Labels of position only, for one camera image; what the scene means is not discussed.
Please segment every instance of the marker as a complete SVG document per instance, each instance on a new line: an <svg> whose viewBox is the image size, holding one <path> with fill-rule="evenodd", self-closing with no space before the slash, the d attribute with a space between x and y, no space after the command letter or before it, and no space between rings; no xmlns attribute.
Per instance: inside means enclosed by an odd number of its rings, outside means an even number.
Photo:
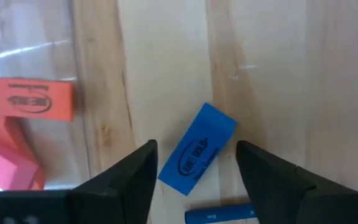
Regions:
<svg viewBox="0 0 358 224"><path fill-rule="evenodd" d="M249 218L256 218L255 210L250 203L202 208L190 210L185 213L186 224L228 222Z"/></svg>

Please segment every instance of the wooden table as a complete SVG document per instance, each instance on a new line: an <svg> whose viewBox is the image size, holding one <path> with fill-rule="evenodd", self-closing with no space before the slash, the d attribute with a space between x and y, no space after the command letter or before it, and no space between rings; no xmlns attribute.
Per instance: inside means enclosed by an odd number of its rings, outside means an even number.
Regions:
<svg viewBox="0 0 358 224"><path fill-rule="evenodd" d="M161 169L208 101L237 131L190 196L157 181L149 223L182 224L190 208L247 201L239 139L358 190L358 1L34 2L26 15L43 19L10 21L38 27L23 40L54 43L42 76L78 77L73 123L26 125L50 183L76 185L148 139L158 141ZM37 77L46 65L28 60L31 72L18 74Z"/></svg>

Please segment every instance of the blue eraser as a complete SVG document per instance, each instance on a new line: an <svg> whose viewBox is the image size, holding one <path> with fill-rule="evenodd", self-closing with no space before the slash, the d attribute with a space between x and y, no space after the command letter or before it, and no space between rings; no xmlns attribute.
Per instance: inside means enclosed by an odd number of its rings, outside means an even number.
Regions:
<svg viewBox="0 0 358 224"><path fill-rule="evenodd" d="M158 178L188 195L222 151L235 128L233 119L205 103Z"/></svg>

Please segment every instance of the pink eraser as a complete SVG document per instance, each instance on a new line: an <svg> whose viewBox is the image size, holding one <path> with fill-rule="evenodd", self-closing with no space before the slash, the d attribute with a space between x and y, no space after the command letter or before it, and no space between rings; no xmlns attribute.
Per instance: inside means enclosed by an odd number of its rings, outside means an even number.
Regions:
<svg viewBox="0 0 358 224"><path fill-rule="evenodd" d="M27 190L38 166L0 145L0 189Z"/></svg>
<svg viewBox="0 0 358 224"><path fill-rule="evenodd" d="M29 190L43 190L45 186L45 174L39 166L27 141L24 139L17 118L0 117L0 144L38 165L34 181Z"/></svg>

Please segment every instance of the red eraser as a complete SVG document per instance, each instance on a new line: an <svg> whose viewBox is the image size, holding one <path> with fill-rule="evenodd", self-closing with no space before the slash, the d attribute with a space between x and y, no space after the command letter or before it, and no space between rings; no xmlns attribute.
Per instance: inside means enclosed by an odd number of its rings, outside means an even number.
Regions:
<svg viewBox="0 0 358 224"><path fill-rule="evenodd" d="M36 164L0 145L0 189L27 190L36 171Z"/></svg>
<svg viewBox="0 0 358 224"><path fill-rule="evenodd" d="M24 139L15 118L0 118L0 144L37 164L34 181L31 183L29 190L43 190L45 187L45 174L38 165L27 141Z"/></svg>
<svg viewBox="0 0 358 224"><path fill-rule="evenodd" d="M0 78L0 116L73 120L73 84Z"/></svg>

